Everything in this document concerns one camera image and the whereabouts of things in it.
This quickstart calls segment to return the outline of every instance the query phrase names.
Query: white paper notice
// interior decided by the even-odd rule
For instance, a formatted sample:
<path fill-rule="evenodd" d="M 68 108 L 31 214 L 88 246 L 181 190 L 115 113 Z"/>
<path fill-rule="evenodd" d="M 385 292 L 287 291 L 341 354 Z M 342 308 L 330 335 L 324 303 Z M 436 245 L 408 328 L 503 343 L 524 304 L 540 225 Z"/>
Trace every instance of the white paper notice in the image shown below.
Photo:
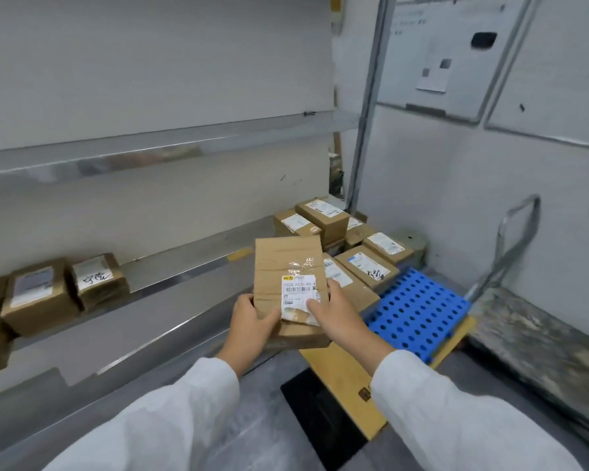
<path fill-rule="evenodd" d="M 353 218 L 353 217 L 349 217 L 349 224 L 347 225 L 347 231 L 349 231 L 352 228 L 355 228 L 356 226 L 360 226 L 363 224 L 364 223 L 362 223 L 360 220 L 357 220 L 356 218 Z"/>
<path fill-rule="evenodd" d="M 314 200 L 309 202 L 306 206 L 312 208 L 312 210 L 316 210 L 319 213 L 322 213 L 328 218 L 333 218 L 343 211 L 340 208 L 336 208 L 334 205 L 330 205 L 326 201 L 323 200 Z"/>
<path fill-rule="evenodd" d="M 454 65 L 450 51 L 449 47 L 430 46 L 428 59 L 416 83 L 417 89 L 440 93 L 447 92 L 447 85 Z"/>
<path fill-rule="evenodd" d="M 390 273 L 388 269 L 373 261 L 364 253 L 354 254 L 351 258 L 349 258 L 349 262 L 376 281 L 384 279 L 386 275 Z"/>
<path fill-rule="evenodd" d="M 305 304 L 308 299 L 321 300 L 321 296 L 316 290 L 314 274 L 281 277 L 281 317 L 283 319 L 294 320 L 296 318 L 295 309 L 310 314 L 310 310 Z M 310 318 L 308 323 L 318 325 L 314 316 L 310 315 Z"/>
<path fill-rule="evenodd" d="M 114 278 L 104 256 L 96 256 L 72 266 L 79 291 Z"/>
<path fill-rule="evenodd" d="M 327 279 L 337 281 L 341 288 L 353 283 L 353 280 L 333 260 L 329 258 L 324 259 L 323 264 L 325 265 L 325 276 Z"/>
<path fill-rule="evenodd" d="M 384 233 L 375 233 L 374 235 L 369 236 L 369 239 L 388 254 L 401 253 L 406 249 L 387 237 Z"/>
<path fill-rule="evenodd" d="M 310 222 L 303 218 L 298 213 L 293 214 L 291 217 L 285 218 L 281 221 L 285 224 L 292 233 L 295 233 L 299 228 L 303 228 L 306 225 L 309 225 Z"/>
<path fill-rule="evenodd" d="M 47 298 L 53 293 L 54 278 L 55 271 L 51 266 L 17 276 L 10 306 L 17 307 Z"/>

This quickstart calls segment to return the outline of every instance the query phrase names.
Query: person's left hand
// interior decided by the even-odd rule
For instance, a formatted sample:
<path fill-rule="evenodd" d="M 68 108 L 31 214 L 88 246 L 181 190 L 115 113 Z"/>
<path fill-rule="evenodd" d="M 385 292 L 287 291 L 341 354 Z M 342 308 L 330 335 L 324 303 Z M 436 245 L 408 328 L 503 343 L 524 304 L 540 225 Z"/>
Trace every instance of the person's left hand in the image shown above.
<path fill-rule="evenodd" d="M 262 352 L 269 335 L 281 318 L 281 311 L 275 308 L 265 318 L 258 319 L 258 313 L 251 304 L 252 297 L 253 294 L 238 297 L 227 340 L 216 356 L 229 364 L 238 378 L 242 377 Z"/>

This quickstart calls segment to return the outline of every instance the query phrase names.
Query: label sticker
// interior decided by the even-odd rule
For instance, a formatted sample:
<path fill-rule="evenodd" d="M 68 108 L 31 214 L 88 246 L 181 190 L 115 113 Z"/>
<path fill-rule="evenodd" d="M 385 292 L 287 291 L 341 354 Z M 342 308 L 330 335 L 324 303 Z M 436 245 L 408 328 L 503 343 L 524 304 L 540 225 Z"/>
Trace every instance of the label sticker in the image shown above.
<path fill-rule="evenodd" d="M 323 200 L 311 201 L 306 206 L 309 206 L 314 211 L 324 214 L 328 218 L 333 218 L 340 213 L 344 213 L 340 208 L 336 208 L 334 205 L 330 205 Z"/>
<path fill-rule="evenodd" d="M 363 224 L 364 223 L 362 223 L 360 220 L 353 218 L 353 217 L 349 217 L 349 224 L 347 225 L 347 231 L 349 231 L 352 228 L 355 228 L 356 226 L 360 226 Z"/>
<path fill-rule="evenodd" d="M 329 258 L 323 260 L 325 265 L 325 276 L 327 279 L 333 279 L 337 281 L 341 288 L 353 283 L 353 279 L 345 274 L 345 272 L 337 266 L 337 264 Z"/>
<path fill-rule="evenodd" d="M 104 256 L 96 256 L 72 266 L 79 291 L 114 278 Z"/>
<path fill-rule="evenodd" d="M 299 228 L 303 228 L 310 224 L 310 222 L 303 218 L 299 213 L 295 213 L 281 222 L 285 224 L 292 233 L 296 233 Z"/>
<path fill-rule="evenodd" d="M 286 320 L 295 320 L 296 310 L 300 309 L 308 314 L 310 311 L 305 305 L 308 299 L 321 300 L 321 295 L 316 290 L 316 277 L 314 274 L 303 276 L 281 277 L 281 317 Z"/>
<path fill-rule="evenodd" d="M 364 253 L 354 254 L 351 258 L 349 258 L 349 262 L 376 281 L 381 281 L 386 277 L 387 274 L 390 273 L 388 269 L 373 261 Z"/>
<path fill-rule="evenodd" d="M 54 278 L 55 270 L 52 266 L 16 277 L 11 307 L 21 306 L 50 296 L 53 293 Z"/>
<path fill-rule="evenodd" d="M 369 239 L 388 254 L 401 253 L 406 249 L 387 237 L 384 233 L 375 233 L 374 235 L 369 236 Z"/>

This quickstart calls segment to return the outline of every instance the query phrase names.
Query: barcode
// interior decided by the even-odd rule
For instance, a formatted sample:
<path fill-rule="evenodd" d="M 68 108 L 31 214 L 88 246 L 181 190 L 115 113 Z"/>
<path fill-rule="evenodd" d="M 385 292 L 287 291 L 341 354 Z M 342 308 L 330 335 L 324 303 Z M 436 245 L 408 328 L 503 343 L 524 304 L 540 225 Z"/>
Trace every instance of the barcode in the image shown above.
<path fill-rule="evenodd" d="M 310 292 L 312 288 L 310 286 L 295 286 L 293 288 L 285 288 L 285 292 L 292 292 L 294 294 L 301 294 L 302 292 Z"/>

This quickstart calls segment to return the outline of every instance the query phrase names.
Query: metal handle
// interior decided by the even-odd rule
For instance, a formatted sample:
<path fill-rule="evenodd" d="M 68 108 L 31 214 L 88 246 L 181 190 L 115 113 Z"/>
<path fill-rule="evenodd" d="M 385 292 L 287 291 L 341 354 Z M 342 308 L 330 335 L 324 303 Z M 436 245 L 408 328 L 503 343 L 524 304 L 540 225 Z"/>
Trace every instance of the metal handle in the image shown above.
<path fill-rule="evenodd" d="M 506 245 L 506 228 L 510 219 L 526 206 L 532 204 L 532 211 L 526 220 L 523 235 L 519 241 L 504 252 Z M 502 221 L 497 228 L 497 238 L 495 240 L 495 258 L 491 270 L 483 275 L 476 284 L 474 284 L 468 293 L 465 294 L 465 299 L 469 302 L 477 300 L 482 293 L 491 286 L 498 286 L 501 284 L 503 278 L 506 276 L 510 267 L 517 261 L 527 246 L 534 239 L 536 232 L 539 229 L 539 221 L 541 219 L 541 197 L 537 194 L 530 195 L 525 198 L 519 205 L 513 206 L 506 212 Z"/>

